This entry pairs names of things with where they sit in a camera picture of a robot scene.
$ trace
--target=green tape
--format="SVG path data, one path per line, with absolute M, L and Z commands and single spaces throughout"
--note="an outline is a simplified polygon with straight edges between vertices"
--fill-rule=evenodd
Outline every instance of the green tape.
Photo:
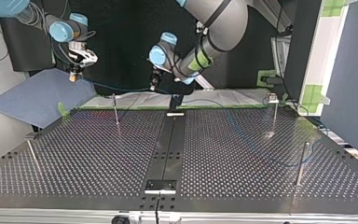
M 70 114 L 70 112 L 66 110 L 65 105 L 63 105 L 62 102 L 58 102 L 58 111 L 63 117 L 66 117 Z
M 316 113 L 318 105 L 322 102 L 322 85 L 306 85 L 304 95 L 301 101 L 308 112 Z
M 344 7 L 345 0 L 325 0 L 322 17 L 339 17 Z
M 277 72 L 275 70 L 261 70 L 258 71 L 258 75 L 257 75 L 257 87 L 266 87 L 266 88 L 273 88 L 274 85 L 273 84 L 267 84 L 266 82 L 262 81 L 261 78 L 262 77 L 276 77 L 277 76 Z
M 213 58 L 209 57 L 209 60 L 211 61 L 211 63 L 208 63 L 208 59 L 202 53 L 202 51 L 199 52 L 199 54 L 197 55 L 197 58 L 199 59 L 200 65 L 202 65 L 202 67 L 209 67 L 209 66 L 211 66 L 213 64 Z M 191 64 L 188 65 L 188 68 L 190 70 L 193 70 L 193 71 L 197 72 L 197 71 L 199 71 L 201 69 L 200 65 L 197 62 L 197 60 L 194 59 L 193 62 L 191 62 Z

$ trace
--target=metal bracket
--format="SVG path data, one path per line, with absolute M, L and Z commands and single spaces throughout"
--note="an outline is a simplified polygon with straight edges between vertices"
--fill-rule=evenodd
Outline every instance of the metal bracket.
M 176 194 L 176 180 L 148 180 L 145 194 Z

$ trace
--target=black vertical beam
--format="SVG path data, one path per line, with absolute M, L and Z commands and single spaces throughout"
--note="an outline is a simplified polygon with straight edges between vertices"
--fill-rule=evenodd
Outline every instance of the black vertical beam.
M 305 73 L 310 59 L 310 48 L 318 23 L 322 0 L 298 0 L 296 18 L 284 81 L 290 95 L 299 100 Z M 274 91 L 286 91 L 281 85 Z

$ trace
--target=blue cable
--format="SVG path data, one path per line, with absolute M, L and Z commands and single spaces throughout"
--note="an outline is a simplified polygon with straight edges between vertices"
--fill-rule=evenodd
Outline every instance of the blue cable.
M 109 90 L 113 90 L 113 91 L 126 91 L 126 92 L 137 92 L 137 91 L 148 91 L 150 90 L 149 88 L 143 88 L 143 89 L 140 89 L 140 90 L 125 90 L 125 89 L 120 89 L 120 88 L 116 88 L 116 87 L 112 87 L 112 86 L 107 86 L 107 85 L 104 85 L 104 84 L 101 84 L 101 83 L 98 83 L 98 82 L 94 82 L 86 77 L 83 77 L 82 78 L 83 80 L 91 83 L 91 84 L 94 84 L 95 86 L 100 86 L 100 87 L 104 87 L 104 88 L 107 88 Z
M 169 94 L 167 91 L 160 90 L 160 89 L 157 89 L 157 90 Z M 223 106 L 223 105 L 217 103 L 216 101 L 208 100 L 208 99 L 198 99 L 198 100 L 184 101 L 183 104 L 193 103 L 193 102 L 197 102 L 197 101 L 211 102 L 211 103 L 214 103 L 214 104 L 219 105 L 220 107 L 222 107 L 222 108 L 225 110 L 225 112 L 227 113 L 227 117 L 228 117 L 228 120 L 229 120 L 231 126 L 234 127 L 234 130 L 235 130 L 236 133 L 240 136 L 240 139 L 241 139 L 243 142 L 245 142 L 245 144 L 251 149 L 251 151 L 253 151 L 254 153 L 257 152 L 257 149 L 255 149 L 255 148 L 252 146 L 252 144 L 250 144 L 250 143 L 247 141 L 247 139 L 246 139 L 246 134 L 243 132 L 243 129 L 241 128 L 241 126 L 239 125 L 239 123 L 235 121 L 235 119 L 232 117 L 231 113 L 229 112 L 229 110 L 228 110 L 225 106 Z M 297 167 L 297 166 L 299 166 L 299 165 L 301 165 L 301 164 L 307 163 L 307 162 L 310 160 L 310 158 L 312 157 L 312 155 L 313 155 L 313 153 L 314 153 L 314 151 L 315 151 L 315 149 L 314 149 L 315 143 L 312 144 L 312 146 L 311 146 L 311 152 L 310 152 L 310 154 L 307 156 L 307 158 L 304 159 L 303 161 L 300 161 L 300 162 L 295 163 L 295 164 L 287 164 L 287 163 L 284 163 L 284 162 L 279 161 L 279 160 L 277 160 L 277 159 L 271 158 L 270 156 L 266 156 L 265 159 L 267 159 L 267 160 L 269 160 L 269 161 L 272 161 L 272 162 L 279 163 L 279 164 L 281 164 L 281 165 L 283 165 L 283 166 L 285 166 L 285 167 L 289 167 L 289 168 L 290 168 L 290 167 Z
M 324 130 L 326 131 L 326 135 L 328 136 L 327 126 L 325 126 L 324 123 L 323 123 L 321 120 L 319 120 L 319 119 L 316 119 L 316 118 L 311 118 L 311 119 L 313 119 L 313 120 L 315 120 L 316 122 L 322 124 L 322 126 L 324 126 Z

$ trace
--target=reflective metal surface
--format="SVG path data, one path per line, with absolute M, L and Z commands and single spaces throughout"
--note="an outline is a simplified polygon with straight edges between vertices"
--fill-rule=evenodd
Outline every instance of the reflective metal surface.
M 9 152 L 0 164 L 0 206 L 26 202 L 39 207 L 43 202 L 54 208 L 47 202 L 60 207 L 67 200 L 79 202 L 79 208 L 82 202 L 101 206 L 104 201 L 111 203 L 106 208 L 115 208 L 136 201 L 139 209 L 164 113 L 125 111 L 119 116 L 117 126 L 114 111 L 79 111 L 32 143 L 37 160 L 29 148 Z M 4 200 L 19 197 L 25 199 Z
M 0 208 L 358 215 L 358 160 L 290 109 L 119 116 L 79 111 L 33 142 L 37 160 L 7 154 Z M 176 194 L 146 195 L 159 179 Z

